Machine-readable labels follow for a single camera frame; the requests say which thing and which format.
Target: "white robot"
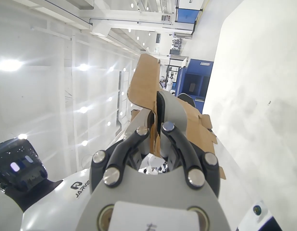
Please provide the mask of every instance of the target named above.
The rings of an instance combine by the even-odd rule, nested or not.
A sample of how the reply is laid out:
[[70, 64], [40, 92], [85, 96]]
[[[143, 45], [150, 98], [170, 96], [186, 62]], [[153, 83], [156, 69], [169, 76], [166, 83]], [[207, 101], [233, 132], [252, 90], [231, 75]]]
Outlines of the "white robot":
[[21, 231], [75, 230], [89, 201], [89, 169], [52, 182], [26, 139], [0, 143], [0, 190], [23, 211]]

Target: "window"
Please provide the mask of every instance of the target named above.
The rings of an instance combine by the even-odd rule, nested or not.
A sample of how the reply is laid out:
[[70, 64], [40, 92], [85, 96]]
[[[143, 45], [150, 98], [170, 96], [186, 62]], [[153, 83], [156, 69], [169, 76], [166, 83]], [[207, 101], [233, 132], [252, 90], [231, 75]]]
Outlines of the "window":
[[156, 43], [160, 43], [160, 33], [157, 33], [157, 36], [156, 36]]

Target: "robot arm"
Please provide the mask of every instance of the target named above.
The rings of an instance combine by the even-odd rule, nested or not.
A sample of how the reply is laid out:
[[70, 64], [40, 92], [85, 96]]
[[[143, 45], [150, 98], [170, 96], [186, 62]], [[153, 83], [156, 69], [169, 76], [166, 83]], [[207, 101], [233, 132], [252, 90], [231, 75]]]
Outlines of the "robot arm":
[[[175, 108], [176, 98], [170, 93], [162, 93], [159, 97], [163, 99], [164, 107], [172, 108], [172, 111], [165, 108], [163, 119], [157, 121], [160, 122], [157, 127], [160, 128], [161, 155], [169, 172], [155, 176], [138, 172], [143, 158], [149, 153], [150, 140], [150, 122], [143, 123], [143, 120], [150, 120], [149, 114], [142, 117], [139, 113], [136, 118], [142, 122], [138, 126], [137, 122], [132, 122], [124, 140], [94, 155], [90, 176], [92, 195], [77, 231], [93, 231], [96, 227], [100, 231], [115, 230], [118, 225], [121, 230], [158, 230], [163, 226], [161, 218], [145, 214], [147, 207], [152, 207], [154, 212], [163, 212], [164, 216], [179, 209], [182, 223], [192, 217], [188, 214], [194, 214], [196, 230], [230, 230], [218, 203], [220, 176], [217, 158], [187, 140], [186, 123], [179, 122], [183, 114]], [[130, 218], [134, 224], [126, 226]], [[167, 227], [170, 226], [171, 220], [168, 220]], [[186, 226], [184, 230], [194, 229]]]

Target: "cardboard box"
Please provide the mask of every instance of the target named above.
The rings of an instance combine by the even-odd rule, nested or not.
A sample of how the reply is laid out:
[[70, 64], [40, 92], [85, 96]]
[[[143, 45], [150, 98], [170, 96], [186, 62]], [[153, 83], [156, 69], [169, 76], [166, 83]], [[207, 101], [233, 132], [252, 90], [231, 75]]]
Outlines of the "cardboard box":
[[[148, 54], [142, 54], [127, 92], [127, 96], [132, 103], [153, 111], [155, 121], [157, 120], [156, 96], [157, 92], [161, 90], [159, 87], [159, 68], [156, 58]], [[198, 109], [181, 99], [177, 98], [177, 100], [187, 114], [187, 139], [203, 151], [215, 153], [213, 144], [217, 144], [217, 139], [208, 130], [212, 128], [209, 115], [201, 114]], [[160, 157], [160, 137], [155, 123], [151, 130], [151, 138], [150, 152]], [[222, 167], [220, 167], [220, 177], [226, 178]]]

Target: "ceiling light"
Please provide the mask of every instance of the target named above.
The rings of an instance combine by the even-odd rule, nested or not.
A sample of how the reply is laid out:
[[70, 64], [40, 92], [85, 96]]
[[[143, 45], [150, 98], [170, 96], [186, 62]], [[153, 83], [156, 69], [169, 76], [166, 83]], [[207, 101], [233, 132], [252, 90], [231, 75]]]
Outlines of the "ceiling light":
[[89, 69], [89, 66], [87, 64], [81, 64], [79, 66], [79, 70], [81, 71], [87, 71]]
[[82, 143], [81, 143], [83, 146], [87, 146], [87, 144], [88, 144], [88, 141], [87, 140], [84, 140], [84, 141], [82, 141]]
[[79, 112], [83, 113], [83, 114], [86, 113], [87, 111], [88, 111], [87, 107], [82, 107], [82, 108], [79, 109]]
[[22, 66], [22, 62], [18, 60], [4, 60], [0, 62], [1, 71], [16, 71]]
[[19, 139], [27, 139], [28, 136], [27, 136], [26, 134], [20, 134], [20, 135], [18, 136], [18, 138], [19, 138]]

